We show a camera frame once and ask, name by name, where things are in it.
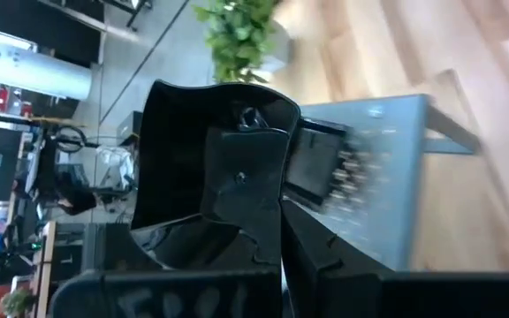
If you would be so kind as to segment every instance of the table leg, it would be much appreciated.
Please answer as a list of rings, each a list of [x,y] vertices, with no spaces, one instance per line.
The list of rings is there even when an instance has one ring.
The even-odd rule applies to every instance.
[[[426,126],[428,129],[442,133],[447,139],[427,139],[425,152],[473,155],[480,148],[478,137],[431,105],[427,108]]]
[[[130,6],[128,5],[124,5],[124,4],[121,4],[120,2],[118,2],[117,0],[102,0],[102,2],[104,4],[109,4],[109,5],[112,5],[120,10],[123,10],[125,12],[128,12],[130,14],[134,14],[135,13],[135,9],[131,8]]]
[[[74,19],[88,27],[91,27],[94,30],[97,30],[97,31],[103,32],[103,33],[107,32],[105,24],[98,19],[91,18],[84,13],[75,11],[75,10],[67,8],[65,6],[61,6],[60,4],[54,4],[50,0],[38,0],[38,1],[43,4],[48,5],[51,8],[60,10],[64,14],[68,15],[70,18],[72,18],[72,19]]]
[[[139,12],[141,12],[142,8],[147,5],[147,6],[152,6],[152,3],[150,3],[149,0],[140,0],[139,1],[139,4],[137,4],[137,7],[134,8],[133,10],[133,13],[131,15],[131,18],[129,19],[129,21],[127,22],[127,25],[126,27],[132,27],[133,26],[133,22],[134,20],[137,18],[137,14],[139,14]]]

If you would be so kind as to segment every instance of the green leaves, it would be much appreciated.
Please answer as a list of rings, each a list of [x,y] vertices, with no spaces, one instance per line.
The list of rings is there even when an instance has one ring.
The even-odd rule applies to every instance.
[[[205,22],[209,19],[210,11],[201,8],[200,6],[194,6],[195,16],[200,22]]]
[[[273,10],[270,0],[209,0],[208,8],[194,7],[197,19],[209,22],[206,44],[212,48],[217,82],[265,82],[252,70],[270,49]]]

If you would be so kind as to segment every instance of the gray floor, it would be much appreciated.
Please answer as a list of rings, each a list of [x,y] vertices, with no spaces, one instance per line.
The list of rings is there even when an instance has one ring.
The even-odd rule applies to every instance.
[[[131,111],[142,110],[155,80],[200,87],[211,83],[210,50],[203,41],[205,26],[195,19],[194,4],[202,0],[153,0],[153,9],[136,19],[133,33],[125,28],[129,15],[106,7],[107,34],[103,63],[94,67],[90,97],[80,104],[74,121],[86,126],[86,134],[102,144],[115,143],[116,129]],[[84,149],[71,158],[84,163],[90,182],[103,179],[106,166],[95,151]],[[103,208],[78,216],[53,213],[60,222],[114,222],[118,214]]]

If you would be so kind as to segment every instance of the black plastic object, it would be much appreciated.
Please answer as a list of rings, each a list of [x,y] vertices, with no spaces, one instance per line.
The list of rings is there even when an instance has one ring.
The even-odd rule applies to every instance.
[[[157,81],[141,124],[135,241],[168,269],[271,266],[279,280],[279,199],[299,118],[266,87]]]
[[[296,133],[288,163],[285,193],[304,205],[319,209],[331,191],[338,153],[350,128],[304,118]]]
[[[257,110],[267,132],[274,135],[281,133],[277,130],[291,135],[300,118],[294,102],[266,87],[233,83],[184,88],[161,80],[153,84],[142,116],[140,188],[132,229],[174,223],[200,213],[208,130],[239,133],[245,109]],[[272,151],[284,151],[287,146]],[[267,150],[261,149],[259,158]]]
[[[393,272],[291,201],[282,225],[294,317],[509,317],[509,274]]]
[[[279,317],[273,269],[85,274],[52,297],[55,318]]]
[[[162,269],[135,244],[127,224],[119,223],[85,226],[81,266],[82,271]]]

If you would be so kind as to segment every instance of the white planter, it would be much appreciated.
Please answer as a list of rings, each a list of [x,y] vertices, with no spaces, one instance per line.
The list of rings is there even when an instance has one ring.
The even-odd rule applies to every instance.
[[[0,83],[84,101],[92,73],[76,64],[0,43]]]
[[[270,41],[274,46],[272,52],[264,57],[262,66],[257,73],[270,73],[278,71],[290,62],[291,44],[290,35],[283,26],[276,21],[272,21],[272,26],[276,32],[270,36]]]

